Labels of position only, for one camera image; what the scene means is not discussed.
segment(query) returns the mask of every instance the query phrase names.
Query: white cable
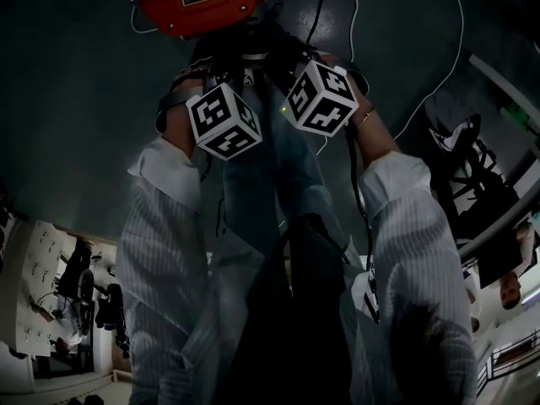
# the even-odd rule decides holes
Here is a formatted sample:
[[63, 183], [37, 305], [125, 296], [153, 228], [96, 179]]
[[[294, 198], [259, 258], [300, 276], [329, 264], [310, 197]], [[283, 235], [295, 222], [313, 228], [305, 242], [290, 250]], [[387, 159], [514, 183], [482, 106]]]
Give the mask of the white cable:
[[327, 144], [328, 144], [328, 137], [325, 135], [324, 144], [321, 146], [321, 148], [319, 148], [319, 151], [317, 152], [317, 156], [321, 153], [322, 150], [324, 150], [324, 148], [327, 146]]
[[395, 137], [394, 139], [398, 139], [399, 137], [401, 137], [402, 133], [405, 132], [405, 130], [407, 129], [407, 126], [408, 124], [411, 122], [411, 120], [413, 119], [414, 115], [416, 114], [416, 111], [419, 110], [420, 106], [422, 106], [422, 104], [432, 95], [434, 95], [436, 93], [436, 91], [440, 88], [440, 86], [442, 84], [444, 84], [446, 82], [446, 80], [454, 73], [454, 69], [456, 68], [456, 65], [457, 65], [457, 61], [459, 60], [459, 56], [460, 56], [460, 53], [462, 52], [462, 42], [463, 42], [463, 31], [465, 30], [465, 16], [463, 15], [463, 8], [462, 8], [462, 2], [461, 0], [457, 0], [457, 4], [459, 5], [459, 12], [462, 16], [462, 31], [459, 35], [459, 46], [457, 48], [457, 55], [456, 55], [456, 60], [454, 61], [454, 64], [452, 65], [452, 69], [450, 70], [450, 72], [448, 73], [448, 75], [445, 76], [445, 78], [439, 83], [439, 85], [437, 87], [435, 87], [435, 90], [433, 90], [431, 93], [429, 93], [426, 97], [424, 97], [422, 99], [422, 101], [418, 104], [418, 106], [416, 107], [416, 110], [413, 111], [413, 114], [408, 118], [407, 120], [407, 124], [405, 125], [405, 127], [402, 129], [401, 132], [399, 132]]
[[354, 62], [353, 30], [354, 30], [354, 21], [356, 20], [357, 13], [358, 13], [358, 0], [354, 0], [353, 19], [351, 20], [351, 28], [348, 31], [348, 41], [349, 41], [349, 44], [351, 45], [351, 62]]
[[200, 63], [200, 62], [205, 62], [205, 61], [209, 60], [210, 58], [213, 58], [213, 56], [210, 56], [210, 57], [204, 57], [204, 58], [199, 58], [196, 62], [190, 64], [188, 67], [189, 67], [189, 68], [193, 68], [193, 66], [197, 65], [198, 63]]
[[132, 8], [132, 17], [131, 17], [131, 22], [132, 22], [132, 29], [135, 33], [138, 33], [139, 35], [144, 35], [146, 33], [152, 33], [154, 31], [157, 31], [158, 29], [155, 28], [155, 29], [148, 29], [148, 30], [139, 30], [137, 29], [137, 27], [135, 27], [135, 23], [134, 23], [134, 20], [135, 20], [135, 6], [133, 6]]

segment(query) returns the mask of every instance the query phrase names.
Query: black and white cube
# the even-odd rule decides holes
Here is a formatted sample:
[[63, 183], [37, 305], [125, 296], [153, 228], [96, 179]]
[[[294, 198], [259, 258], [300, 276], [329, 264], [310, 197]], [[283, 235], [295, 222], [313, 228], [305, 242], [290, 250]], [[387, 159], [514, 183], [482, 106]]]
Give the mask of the black and white cube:
[[197, 145], [229, 160], [262, 141], [255, 112], [227, 84], [186, 102]]
[[327, 137], [333, 137], [357, 109], [347, 71], [314, 61], [306, 65], [281, 107], [297, 129]]

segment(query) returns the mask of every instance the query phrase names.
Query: strap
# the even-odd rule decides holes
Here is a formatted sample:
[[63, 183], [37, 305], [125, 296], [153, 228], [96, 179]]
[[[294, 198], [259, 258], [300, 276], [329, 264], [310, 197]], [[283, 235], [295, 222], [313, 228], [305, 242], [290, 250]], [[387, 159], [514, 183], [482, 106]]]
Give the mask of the strap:
[[195, 71], [188, 73], [187, 75], [183, 75], [179, 77], [178, 79], [175, 79], [173, 83], [170, 85], [169, 93], [174, 90], [176, 87], [178, 87], [180, 84], [182, 84], [187, 79], [206, 79], [208, 76], [208, 71]]
[[[313, 59], [316, 62], [326, 64], [321, 58], [321, 56], [324, 56], [326, 54], [326, 52], [316, 51], [313, 53]], [[364, 96], [367, 96], [367, 94], [370, 92], [370, 85], [368, 84], [364, 75], [362, 75], [362, 73], [360, 72], [360, 69], [355, 62], [348, 62], [347, 60], [342, 60], [341, 58], [338, 58], [336, 61], [336, 66], [345, 69], [353, 77], [354, 82], [358, 86], [358, 90], [360, 90], [360, 93]]]
[[169, 110], [173, 106], [186, 103], [195, 95], [203, 96], [204, 87], [193, 87], [192, 89], [188, 90], [173, 91], [172, 93], [169, 93], [161, 98], [158, 105], [158, 115], [155, 121], [155, 128], [157, 131], [159, 133], [163, 133], [167, 128], [167, 113], [165, 111]]

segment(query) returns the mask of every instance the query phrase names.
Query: gray floor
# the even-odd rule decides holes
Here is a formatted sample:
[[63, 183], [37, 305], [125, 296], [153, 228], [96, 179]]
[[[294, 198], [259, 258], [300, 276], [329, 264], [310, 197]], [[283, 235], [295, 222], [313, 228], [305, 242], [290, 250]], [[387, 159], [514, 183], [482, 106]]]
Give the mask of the gray floor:
[[[304, 39], [318, 0], [283, 1], [284, 27]], [[521, 34], [520, 1], [462, 3], [464, 56], [479, 55], [540, 105], [540, 56]], [[353, 8], [353, 0], [325, 0], [312, 44], [349, 58]], [[0, 0], [0, 9], [0, 175], [16, 208], [71, 230], [117, 238], [129, 207], [125, 169], [155, 137], [157, 100], [194, 44], [134, 34], [129, 0]], [[460, 23], [456, 0], [359, 0], [356, 62], [392, 133], [450, 69]], [[462, 87], [482, 84], [462, 60]], [[405, 151], [422, 124], [414, 121], [400, 139]], [[343, 137], [332, 139], [320, 158], [337, 216], [362, 251], [365, 229], [354, 207]], [[202, 168], [203, 158], [197, 160]], [[211, 250], [219, 163], [202, 192]]]

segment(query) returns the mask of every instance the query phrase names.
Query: railing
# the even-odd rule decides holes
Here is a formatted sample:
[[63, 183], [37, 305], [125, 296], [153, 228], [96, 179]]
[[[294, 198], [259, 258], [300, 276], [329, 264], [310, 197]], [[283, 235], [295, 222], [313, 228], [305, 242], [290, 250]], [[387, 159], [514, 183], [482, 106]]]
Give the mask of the railing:
[[498, 348], [478, 373], [477, 397], [488, 382], [521, 370], [540, 359], [540, 330], [521, 341]]

